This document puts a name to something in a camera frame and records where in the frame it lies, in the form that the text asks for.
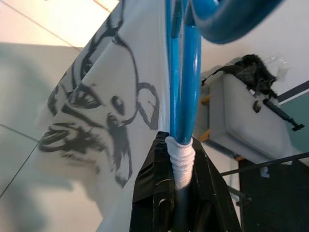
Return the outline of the white garment grey print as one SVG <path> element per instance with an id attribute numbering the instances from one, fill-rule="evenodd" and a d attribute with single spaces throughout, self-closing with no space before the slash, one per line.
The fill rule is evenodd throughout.
<path id="1" fill-rule="evenodd" d="M 129 232 L 133 191 L 159 131 L 170 131 L 169 0 L 121 0 L 61 78 L 40 116 L 35 164 L 80 182 L 98 232 Z"/>

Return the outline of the grey case orange feet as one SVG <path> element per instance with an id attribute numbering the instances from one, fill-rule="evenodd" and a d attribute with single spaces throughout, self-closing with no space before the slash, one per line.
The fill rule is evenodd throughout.
<path id="1" fill-rule="evenodd" d="M 255 97 L 231 74 L 218 72 L 206 82 L 209 88 L 210 141 L 253 163 L 299 154 L 283 119 L 262 106 L 253 110 Z"/>

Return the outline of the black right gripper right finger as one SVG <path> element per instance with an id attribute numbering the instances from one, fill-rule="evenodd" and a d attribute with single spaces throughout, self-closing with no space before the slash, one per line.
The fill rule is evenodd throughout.
<path id="1" fill-rule="evenodd" d="M 241 232 L 227 184 L 202 144 L 193 139 L 196 152 L 190 189 L 190 232 Z"/>

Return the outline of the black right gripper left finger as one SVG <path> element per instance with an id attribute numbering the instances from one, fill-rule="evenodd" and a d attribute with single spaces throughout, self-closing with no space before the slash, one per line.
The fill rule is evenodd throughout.
<path id="1" fill-rule="evenodd" d="M 131 232 L 169 232 L 175 186 L 172 165 L 165 143 L 167 132 L 159 131 L 138 173 L 134 185 Z"/>

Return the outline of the blue plastic hanger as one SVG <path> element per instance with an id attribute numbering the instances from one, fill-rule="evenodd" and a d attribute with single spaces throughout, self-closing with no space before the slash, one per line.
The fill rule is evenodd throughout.
<path id="1" fill-rule="evenodd" d="M 169 134 L 189 144 L 197 115 L 201 39 L 227 44 L 268 17 L 283 0 L 166 0 Z"/>

